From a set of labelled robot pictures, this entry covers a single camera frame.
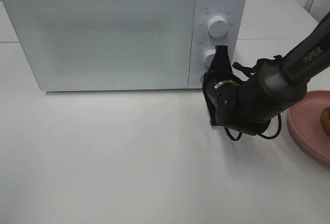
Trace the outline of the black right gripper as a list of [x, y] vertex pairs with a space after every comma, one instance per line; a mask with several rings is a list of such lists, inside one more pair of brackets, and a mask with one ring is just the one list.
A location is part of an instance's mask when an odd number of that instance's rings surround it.
[[228, 46], [216, 45], [202, 87], [212, 126], [243, 127], [238, 99], [242, 80], [232, 73]]

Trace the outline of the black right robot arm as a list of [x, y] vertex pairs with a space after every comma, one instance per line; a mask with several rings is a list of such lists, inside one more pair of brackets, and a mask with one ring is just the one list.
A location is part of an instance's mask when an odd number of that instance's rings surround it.
[[203, 95], [211, 126], [222, 126], [231, 140], [242, 134], [263, 136], [274, 117], [276, 138], [281, 113], [303, 99], [311, 78], [329, 67], [329, 15], [287, 55], [258, 59], [253, 67], [231, 63], [226, 46], [217, 45], [203, 76]]

